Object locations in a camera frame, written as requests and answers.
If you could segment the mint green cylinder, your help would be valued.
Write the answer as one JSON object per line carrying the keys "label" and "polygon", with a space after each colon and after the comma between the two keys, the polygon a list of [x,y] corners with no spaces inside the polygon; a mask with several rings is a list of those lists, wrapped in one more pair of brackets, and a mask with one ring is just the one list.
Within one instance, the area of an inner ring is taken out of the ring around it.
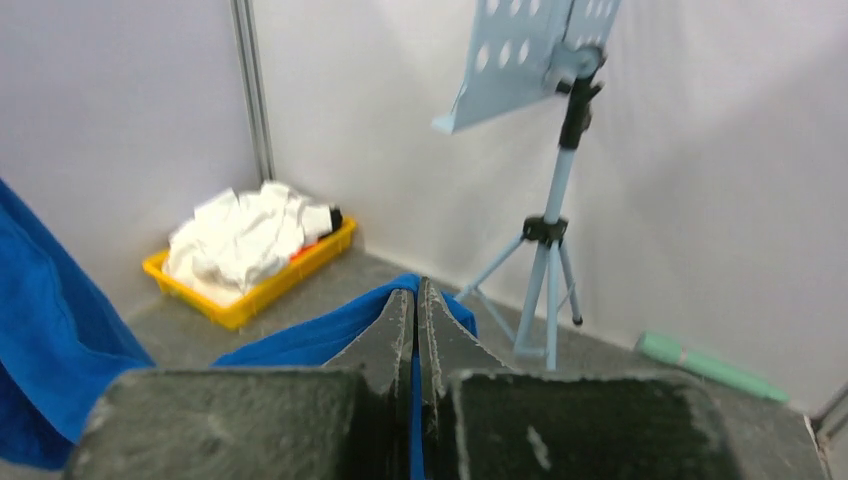
{"label": "mint green cylinder", "polygon": [[655,361],[682,368],[691,374],[760,398],[779,403],[787,403],[790,400],[785,391],[765,379],[704,353],[691,350],[658,333],[643,332],[635,345],[635,350]]}

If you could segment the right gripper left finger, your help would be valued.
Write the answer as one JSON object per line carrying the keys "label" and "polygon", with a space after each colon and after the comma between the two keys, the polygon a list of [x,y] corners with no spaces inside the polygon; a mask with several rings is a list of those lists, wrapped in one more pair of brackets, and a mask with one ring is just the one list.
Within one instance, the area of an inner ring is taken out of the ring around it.
{"label": "right gripper left finger", "polygon": [[415,298],[315,368],[133,370],[97,400],[67,479],[406,479]]}

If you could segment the yellow plastic tray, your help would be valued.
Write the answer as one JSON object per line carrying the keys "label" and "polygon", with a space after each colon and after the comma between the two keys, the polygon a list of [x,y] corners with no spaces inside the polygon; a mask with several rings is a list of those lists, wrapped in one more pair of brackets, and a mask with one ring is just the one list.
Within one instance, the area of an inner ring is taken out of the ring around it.
{"label": "yellow plastic tray", "polygon": [[342,226],[337,231],[320,240],[323,244],[319,248],[312,250],[308,256],[290,262],[279,273],[266,279],[244,297],[226,307],[216,304],[166,274],[162,267],[168,257],[168,249],[145,258],[141,267],[155,280],[163,294],[182,300],[214,324],[229,330],[238,330],[279,297],[348,250],[352,246],[357,228],[358,224],[354,218],[344,217]]}

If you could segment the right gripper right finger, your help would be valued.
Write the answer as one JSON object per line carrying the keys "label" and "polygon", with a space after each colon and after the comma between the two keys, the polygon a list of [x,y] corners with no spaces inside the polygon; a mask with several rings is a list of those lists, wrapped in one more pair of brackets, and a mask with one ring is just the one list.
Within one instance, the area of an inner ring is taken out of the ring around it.
{"label": "right gripper right finger", "polygon": [[510,369],[428,278],[417,293],[426,479],[738,479],[714,403],[663,372]]}

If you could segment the blue printed t-shirt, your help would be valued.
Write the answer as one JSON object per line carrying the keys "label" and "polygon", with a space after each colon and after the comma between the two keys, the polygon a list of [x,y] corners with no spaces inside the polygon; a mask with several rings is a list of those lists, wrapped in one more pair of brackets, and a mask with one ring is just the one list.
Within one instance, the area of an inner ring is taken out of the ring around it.
{"label": "blue printed t-shirt", "polygon": [[[397,289],[415,298],[410,467],[421,473],[417,293],[405,274],[337,310],[245,346],[212,368],[315,368],[350,345]],[[447,299],[468,328],[472,315]],[[1,456],[64,469],[97,400],[122,374],[160,370],[101,290],[9,187],[1,190]]]}

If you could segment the orange garment in tray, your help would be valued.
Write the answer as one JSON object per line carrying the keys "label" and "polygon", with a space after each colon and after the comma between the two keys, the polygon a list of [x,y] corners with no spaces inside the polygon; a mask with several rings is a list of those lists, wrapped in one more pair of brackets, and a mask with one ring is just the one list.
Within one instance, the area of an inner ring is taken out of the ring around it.
{"label": "orange garment in tray", "polygon": [[319,248],[322,244],[323,244],[323,241],[317,241],[315,243],[312,243],[310,245],[306,245],[306,246],[300,248],[297,252],[293,253],[289,257],[289,261],[294,262],[301,257],[308,256],[312,250]]}

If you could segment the white crumpled garment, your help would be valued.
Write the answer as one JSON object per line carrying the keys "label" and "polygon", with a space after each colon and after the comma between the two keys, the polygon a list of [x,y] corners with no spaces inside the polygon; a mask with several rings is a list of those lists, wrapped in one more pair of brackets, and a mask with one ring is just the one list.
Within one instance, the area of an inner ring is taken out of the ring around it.
{"label": "white crumpled garment", "polygon": [[278,181],[226,189],[194,207],[169,236],[165,274],[227,308],[340,228],[340,207]]}

